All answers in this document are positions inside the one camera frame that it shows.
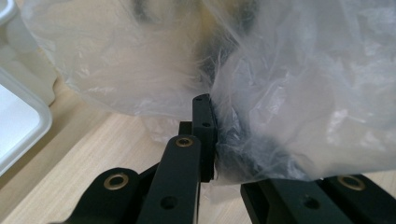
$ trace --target black bracket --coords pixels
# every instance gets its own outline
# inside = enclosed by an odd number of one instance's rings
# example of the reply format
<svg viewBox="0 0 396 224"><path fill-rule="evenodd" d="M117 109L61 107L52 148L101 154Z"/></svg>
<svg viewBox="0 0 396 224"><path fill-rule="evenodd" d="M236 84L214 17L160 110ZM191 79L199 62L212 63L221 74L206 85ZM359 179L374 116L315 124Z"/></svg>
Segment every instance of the black bracket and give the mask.
<svg viewBox="0 0 396 224"><path fill-rule="evenodd" d="M218 130L208 94L192 101L159 164L138 175L99 175L68 224L196 223L201 182L214 176ZM396 223L396 200L363 175L314 182L267 179L241 186L253 223Z"/></svg>

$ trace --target crumpled plastic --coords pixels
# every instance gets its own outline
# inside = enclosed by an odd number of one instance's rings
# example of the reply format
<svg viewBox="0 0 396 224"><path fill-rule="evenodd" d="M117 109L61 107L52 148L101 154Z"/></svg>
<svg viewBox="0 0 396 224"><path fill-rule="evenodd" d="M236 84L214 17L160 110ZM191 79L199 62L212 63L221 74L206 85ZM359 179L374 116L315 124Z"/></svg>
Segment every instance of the crumpled plastic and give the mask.
<svg viewBox="0 0 396 224"><path fill-rule="evenodd" d="M189 120L210 92L220 184L396 168L394 1L25 0L22 16L93 105Z"/></svg>

